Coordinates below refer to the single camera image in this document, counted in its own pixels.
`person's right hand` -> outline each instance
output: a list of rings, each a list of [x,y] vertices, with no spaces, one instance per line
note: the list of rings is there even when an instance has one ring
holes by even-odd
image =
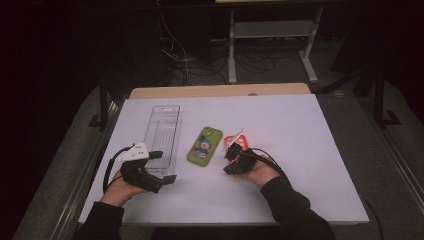
[[[271,163],[272,160],[267,156],[261,156],[268,159]],[[272,169],[272,167],[267,164],[257,160],[253,169],[247,173],[237,175],[236,177],[248,179],[255,183],[255,185],[259,188],[262,188],[267,182],[271,179],[280,176],[280,174]]]

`black sweater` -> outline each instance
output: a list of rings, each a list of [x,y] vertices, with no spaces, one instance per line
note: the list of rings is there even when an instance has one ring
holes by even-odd
[[[280,223],[280,239],[335,239],[327,221],[310,209],[309,200],[294,191],[284,177],[269,181],[261,193],[275,221]],[[123,215],[123,208],[95,202],[74,239],[121,239],[119,229]]]

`dark background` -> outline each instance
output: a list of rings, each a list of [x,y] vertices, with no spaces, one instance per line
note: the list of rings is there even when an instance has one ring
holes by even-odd
[[[100,80],[115,100],[125,98],[134,87],[166,86],[169,73],[158,51],[157,39],[163,32],[156,13],[86,11],[151,4],[141,0],[0,3],[1,136],[6,153],[1,167],[2,239],[12,238],[79,106]],[[378,56],[386,80],[401,90],[424,122],[422,15],[419,6],[405,4],[329,8],[319,35],[342,38],[349,32],[336,71],[349,73]],[[166,17],[178,18],[169,27],[190,46],[188,51],[205,59],[209,38],[227,34],[225,12]],[[188,29],[190,34],[183,34]]]

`hand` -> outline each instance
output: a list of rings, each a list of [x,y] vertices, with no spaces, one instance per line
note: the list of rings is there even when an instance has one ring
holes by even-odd
[[[100,202],[122,207],[128,200],[139,193],[148,192],[142,188],[133,186],[122,179],[121,171],[116,172],[115,176]]]
[[[264,155],[262,155],[261,157],[266,158],[272,163],[272,160],[269,157]],[[251,171],[238,175],[238,177],[240,178],[252,181],[259,188],[262,188],[267,182],[278,176],[280,176],[280,174],[277,171],[275,171],[272,167],[268,166],[266,163],[261,162],[259,160],[256,161],[255,166]]]

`person's left hand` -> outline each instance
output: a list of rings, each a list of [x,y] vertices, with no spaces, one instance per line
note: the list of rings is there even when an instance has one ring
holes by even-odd
[[[125,182],[119,170],[113,177],[113,180],[106,189],[103,197],[100,199],[100,202],[122,207],[133,196],[145,192],[148,191]]]

